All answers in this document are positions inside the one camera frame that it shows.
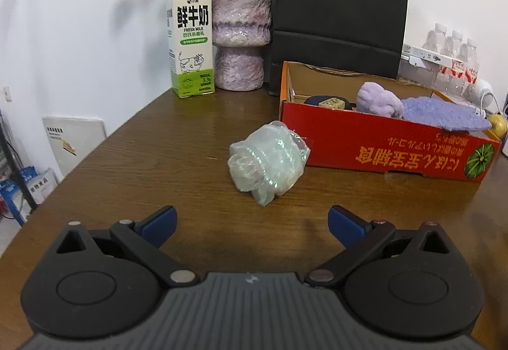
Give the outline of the blue white packages on floor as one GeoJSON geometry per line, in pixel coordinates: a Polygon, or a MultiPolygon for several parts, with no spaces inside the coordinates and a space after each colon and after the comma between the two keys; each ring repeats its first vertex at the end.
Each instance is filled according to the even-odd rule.
{"type": "MultiPolygon", "coordinates": [[[[58,182],[52,169],[37,174],[33,166],[21,170],[23,180],[34,201],[40,205],[56,189],[58,182]]],[[[24,224],[32,213],[32,207],[24,198],[22,190],[12,180],[1,183],[1,199],[16,221],[24,224]]]]}

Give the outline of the water bottle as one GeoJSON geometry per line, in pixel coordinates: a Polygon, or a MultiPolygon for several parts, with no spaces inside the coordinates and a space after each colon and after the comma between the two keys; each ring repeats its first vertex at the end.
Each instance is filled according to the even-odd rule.
{"type": "Polygon", "coordinates": [[[461,45],[458,59],[463,63],[464,76],[468,83],[476,84],[480,63],[475,40],[468,38],[467,42],[461,45]]]}
{"type": "Polygon", "coordinates": [[[441,54],[452,59],[457,59],[462,47],[463,34],[458,30],[453,30],[451,36],[448,36],[444,42],[441,54]]]}
{"type": "Polygon", "coordinates": [[[441,54],[447,38],[447,27],[441,23],[436,23],[431,30],[423,45],[423,49],[437,54],[441,54]]]}

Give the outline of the small beige patterned block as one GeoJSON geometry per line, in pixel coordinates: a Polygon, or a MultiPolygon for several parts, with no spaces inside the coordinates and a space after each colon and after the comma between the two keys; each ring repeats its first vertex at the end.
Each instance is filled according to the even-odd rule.
{"type": "Polygon", "coordinates": [[[321,101],[318,106],[327,109],[342,110],[345,109],[346,102],[339,97],[332,96],[324,101],[321,101]]]}

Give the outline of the white panel leaning on wall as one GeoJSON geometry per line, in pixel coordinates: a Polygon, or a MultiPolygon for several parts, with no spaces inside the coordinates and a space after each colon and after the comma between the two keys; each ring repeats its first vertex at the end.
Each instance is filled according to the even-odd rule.
{"type": "Polygon", "coordinates": [[[67,176],[107,134],[102,120],[46,116],[43,126],[62,176],[67,176]]]}

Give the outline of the right water bottle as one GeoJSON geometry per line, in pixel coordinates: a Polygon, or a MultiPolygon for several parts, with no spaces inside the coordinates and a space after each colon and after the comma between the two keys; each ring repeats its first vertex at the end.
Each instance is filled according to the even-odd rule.
{"type": "Polygon", "coordinates": [[[463,63],[464,76],[468,83],[476,84],[480,63],[475,40],[468,38],[467,42],[461,45],[458,59],[463,63]]]}

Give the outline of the iridescent plastic bag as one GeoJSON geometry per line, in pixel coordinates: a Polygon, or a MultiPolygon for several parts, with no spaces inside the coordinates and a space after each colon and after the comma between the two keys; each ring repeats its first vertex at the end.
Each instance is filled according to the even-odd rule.
{"type": "Polygon", "coordinates": [[[294,186],[310,153],[298,133],[273,121],[230,145],[227,165],[237,190],[252,194],[265,207],[294,186]]]}

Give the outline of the orange red cardboard box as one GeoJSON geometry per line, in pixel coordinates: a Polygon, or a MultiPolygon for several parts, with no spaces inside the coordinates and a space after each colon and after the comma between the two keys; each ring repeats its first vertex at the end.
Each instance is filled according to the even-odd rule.
{"type": "Polygon", "coordinates": [[[480,182],[501,148],[490,131],[448,132],[402,119],[327,109],[307,103],[313,96],[357,100],[366,82],[400,98],[443,94],[395,79],[286,62],[282,68],[280,120],[310,149],[308,165],[387,173],[402,171],[431,178],[480,182]]]}

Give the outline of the small white desk fan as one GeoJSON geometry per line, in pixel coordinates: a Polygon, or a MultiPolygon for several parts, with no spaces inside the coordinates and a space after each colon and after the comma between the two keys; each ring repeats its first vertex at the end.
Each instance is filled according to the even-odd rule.
{"type": "Polygon", "coordinates": [[[469,83],[463,97],[473,106],[477,115],[487,109],[493,102],[492,85],[484,79],[477,79],[475,83],[469,83]]]}

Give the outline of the black paper shopping bag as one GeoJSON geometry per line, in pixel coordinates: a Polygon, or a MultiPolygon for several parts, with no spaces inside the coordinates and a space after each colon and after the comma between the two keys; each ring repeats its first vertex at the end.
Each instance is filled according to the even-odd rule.
{"type": "Polygon", "coordinates": [[[283,63],[396,78],[408,0],[275,0],[269,92],[283,63]]]}

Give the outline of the purple knitted cloth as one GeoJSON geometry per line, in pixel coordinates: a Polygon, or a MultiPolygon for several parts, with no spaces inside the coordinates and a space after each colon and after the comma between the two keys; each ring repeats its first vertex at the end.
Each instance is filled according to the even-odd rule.
{"type": "Polygon", "coordinates": [[[419,96],[402,100],[402,118],[449,132],[481,132],[492,127],[474,109],[441,99],[419,96]]]}

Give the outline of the left water bottle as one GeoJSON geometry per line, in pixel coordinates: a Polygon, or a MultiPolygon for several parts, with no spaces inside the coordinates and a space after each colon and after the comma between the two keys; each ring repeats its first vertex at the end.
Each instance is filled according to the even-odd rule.
{"type": "Polygon", "coordinates": [[[441,23],[436,23],[431,30],[423,45],[423,49],[437,54],[441,54],[447,38],[447,27],[441,23]]]}

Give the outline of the dark navy pouch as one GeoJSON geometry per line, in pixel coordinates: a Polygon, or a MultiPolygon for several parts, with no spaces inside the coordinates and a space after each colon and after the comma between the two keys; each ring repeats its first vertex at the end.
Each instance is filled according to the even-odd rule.
{"type": "MultiPolygon", "coordinates": [[[[321,101],[324,101],[325,99],[330,98],[330,97],[332,97],[332,96],[310,96],[309,98],[307,98],[304,101],[304,104],[318,106],[318,104],[321,101]]],[[[335,96],[335,97],[339,97],[346,102],[345,109],[342,109],[342,110],[354,110],[357,107],[357,104],[351,103],[350,101],[348,101],[346,98],[344,98],[342,96],[335,96]]]]}

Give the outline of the white green milk carton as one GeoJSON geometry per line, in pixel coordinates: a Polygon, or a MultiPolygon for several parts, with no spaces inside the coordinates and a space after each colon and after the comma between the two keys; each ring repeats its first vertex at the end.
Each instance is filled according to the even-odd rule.
{"type": "Polygon", "coordinates": [[[172,89],[181,98],[214,88],[212,0],[166,0],[172,89]]]}

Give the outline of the purple textured vase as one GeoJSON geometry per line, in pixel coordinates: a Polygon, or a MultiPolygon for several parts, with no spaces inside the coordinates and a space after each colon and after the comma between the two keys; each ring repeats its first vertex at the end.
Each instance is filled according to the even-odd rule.
{"type": "Polygon", "coordinates": [[[212,0],[215,84],[251,91],[264,83],[263,48],[271,42],[272,0],[212,0]]]}

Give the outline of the middle water bottle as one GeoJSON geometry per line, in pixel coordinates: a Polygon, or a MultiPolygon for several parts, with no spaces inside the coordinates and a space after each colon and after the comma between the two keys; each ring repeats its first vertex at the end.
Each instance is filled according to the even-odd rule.
{"type": "Polygon", "coordinates": [[[441,54],[452,59],[457,59],[462,47],[463,34],[458,30],[453,30],[451,36],[448,36],[444,42],[441,54]]]}

